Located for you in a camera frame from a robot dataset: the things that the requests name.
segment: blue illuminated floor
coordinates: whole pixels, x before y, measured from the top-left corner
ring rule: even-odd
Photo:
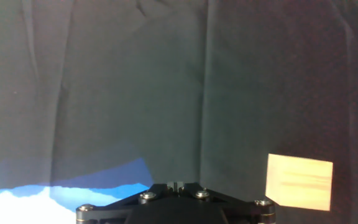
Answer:
[[[142,180],[139,179],[139,174],[142,174]],[[143,161],[139,159],[121,167],[74,179],[1,189],[0,223],[7,223],[6,220],[9,220],[9,223],[20,224],[75,224],[76,207],[85,203],[108,205],[147,190],[151,184],[151,176]]]

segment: white light patch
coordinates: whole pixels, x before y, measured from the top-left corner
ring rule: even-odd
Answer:
[[[91,200],[98,205],[107,205],[118,199],[88,189],[45,187],[37,195],[16,197],[9,191],[0,193],[0,224],[75,224],[75,212],[58,204],[50,195],[85,203]]]

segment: silver screw head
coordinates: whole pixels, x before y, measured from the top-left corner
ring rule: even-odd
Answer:
[[[145,192],[140,195],[140,197],[142,197],[142,199],[152,199],[152,198],[155,198],[155,196],[157,196],[157,195],[153,192]]]
[[[78,209],[83,212],[92,211],[94,209],[94,205],[84,204],[84,205],[81,205],[80,207],[78,207]]]
[[[256,206],[266,206],[266,205],[271,205],[272,202],[269,200],[256,200],[255,204]]]
[[[209,196],[209,193],[205,190],[199,190],[196,193],[196,197],[198,197],[198,198],[206,198],[208,196]]]

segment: light wood cube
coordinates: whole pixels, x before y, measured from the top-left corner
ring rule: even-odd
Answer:
[[[329,211],[333,163],[268,155],[266,196],[280,206]]]

